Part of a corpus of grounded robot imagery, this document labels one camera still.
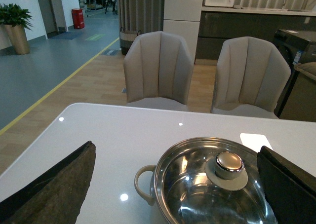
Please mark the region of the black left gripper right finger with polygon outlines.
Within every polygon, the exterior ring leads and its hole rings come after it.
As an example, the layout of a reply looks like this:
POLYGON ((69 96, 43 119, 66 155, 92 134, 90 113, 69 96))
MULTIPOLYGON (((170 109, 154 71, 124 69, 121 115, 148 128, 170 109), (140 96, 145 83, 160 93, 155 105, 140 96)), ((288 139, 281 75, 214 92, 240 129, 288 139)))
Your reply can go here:
POLYGON ((316 222, 316 178, 263 146, 257 167, 267 202, 280 224, 316 222))

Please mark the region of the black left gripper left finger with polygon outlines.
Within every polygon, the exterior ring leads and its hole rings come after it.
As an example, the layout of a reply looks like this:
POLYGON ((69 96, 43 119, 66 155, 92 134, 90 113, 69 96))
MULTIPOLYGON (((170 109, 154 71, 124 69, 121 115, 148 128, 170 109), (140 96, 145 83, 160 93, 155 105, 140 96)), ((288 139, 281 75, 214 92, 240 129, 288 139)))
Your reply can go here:
POLYGON ((74 224, 92 179, 96 146, 88 141, 0 203, 2 224, 74 224))

